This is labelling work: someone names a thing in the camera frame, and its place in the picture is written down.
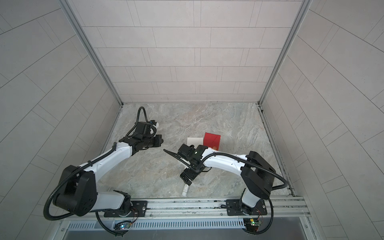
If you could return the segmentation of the cream paper envelope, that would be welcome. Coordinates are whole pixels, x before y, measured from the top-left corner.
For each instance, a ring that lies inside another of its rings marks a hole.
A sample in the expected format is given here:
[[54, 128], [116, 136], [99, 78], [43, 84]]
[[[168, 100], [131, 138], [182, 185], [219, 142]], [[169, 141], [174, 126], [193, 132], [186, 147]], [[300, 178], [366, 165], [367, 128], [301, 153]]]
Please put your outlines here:
[[187, 146], [193, 145], [194, 148], [196, 148], [199, 145], [203, 145], [203, 144], [204, 144], [204, 138], [191, 138], [191, 137], [187, 138], [187, 143], [186, 143]]

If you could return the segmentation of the white glue stick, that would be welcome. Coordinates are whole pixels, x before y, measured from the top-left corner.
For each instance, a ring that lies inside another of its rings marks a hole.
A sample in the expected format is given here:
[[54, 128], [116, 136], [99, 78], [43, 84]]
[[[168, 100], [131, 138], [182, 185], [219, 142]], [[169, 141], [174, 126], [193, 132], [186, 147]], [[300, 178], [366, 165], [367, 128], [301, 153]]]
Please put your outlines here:
[[186, 197], [187, 196], [187, 194], [188, 194], [188, 191], [189, 191], [189, 185], [187, 185], [187, 184], [185, 184], [184, 185], [184, 188], [183, 188], [183, 191], [182, 191], [182, 196], [183, 197]]

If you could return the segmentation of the red paper envelope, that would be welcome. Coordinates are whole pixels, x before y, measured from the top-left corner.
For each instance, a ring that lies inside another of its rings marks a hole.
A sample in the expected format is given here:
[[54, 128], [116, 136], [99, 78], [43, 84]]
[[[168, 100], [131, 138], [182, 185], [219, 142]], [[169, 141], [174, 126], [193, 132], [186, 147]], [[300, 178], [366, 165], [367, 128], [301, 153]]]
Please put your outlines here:
[[215, 151], [219, 150], [221, 136], [211, 133], [205, 133], [203, 139], [203, 145], [209, 148], [212, 148]]

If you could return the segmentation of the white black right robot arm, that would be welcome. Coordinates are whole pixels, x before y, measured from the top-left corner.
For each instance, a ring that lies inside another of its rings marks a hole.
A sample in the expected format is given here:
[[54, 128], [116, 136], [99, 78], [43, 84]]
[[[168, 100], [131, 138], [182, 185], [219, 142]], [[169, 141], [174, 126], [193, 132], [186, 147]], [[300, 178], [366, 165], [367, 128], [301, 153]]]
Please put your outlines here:
[[244, 215], [260, 212], [258, 204], [263, 205], [264, 200], [269, 200], [272, 191], [286, 187], [284, 178], [253, 151], [247, 155], [232, 155], [203, 145], [194, 147], [183, 144], [177, 153], [164, 152], [186, 166], [180, 178], [188, 186], [206, 169], [217, 168], [240, 176], [246, 185], [239, 200], [239, 208]]

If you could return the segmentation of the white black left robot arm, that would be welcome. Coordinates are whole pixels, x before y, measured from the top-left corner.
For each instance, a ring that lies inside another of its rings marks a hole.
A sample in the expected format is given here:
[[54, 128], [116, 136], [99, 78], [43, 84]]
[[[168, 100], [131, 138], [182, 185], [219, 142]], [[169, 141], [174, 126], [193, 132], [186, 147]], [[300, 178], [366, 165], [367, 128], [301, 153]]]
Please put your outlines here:
[[44, 216], [60, 220], [89, 212], [110, 212], [125, 217], [132, 212], [131, 196], [122, 191], [99, 192], [97, 182], [122, 161], [139, 151], [158, 148], [164, 142], [157, 134], [159, 124], [151, 120], [138, 122], [131, 135], [114, 143], [112, 148], [80, 166], [70, 165], [62, 172], [58, 186], [48, 197]]

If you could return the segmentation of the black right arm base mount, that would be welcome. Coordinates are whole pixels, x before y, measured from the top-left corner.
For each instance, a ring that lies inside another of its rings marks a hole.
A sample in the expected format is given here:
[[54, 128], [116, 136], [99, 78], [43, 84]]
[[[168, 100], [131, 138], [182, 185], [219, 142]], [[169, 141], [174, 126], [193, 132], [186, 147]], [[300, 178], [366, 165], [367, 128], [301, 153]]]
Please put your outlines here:
[[265, 201], [260, 199], [254, 208], [241, 203], [240, 199], [228, 199], [222, 208], [227, 209], [228, 216], [265, 216], [268, 214]]

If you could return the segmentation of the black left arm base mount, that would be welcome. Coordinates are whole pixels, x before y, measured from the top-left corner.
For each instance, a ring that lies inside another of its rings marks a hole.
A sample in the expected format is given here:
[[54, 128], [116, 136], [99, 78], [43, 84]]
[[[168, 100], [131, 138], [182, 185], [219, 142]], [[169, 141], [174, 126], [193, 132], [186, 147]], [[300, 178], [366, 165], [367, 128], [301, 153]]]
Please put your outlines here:
[[131, 208], [128, 212], [119, 213], [118, 210], [104, 212], [104, 218], [141, 218], [146, 215], [148, 201], [131, 201]]

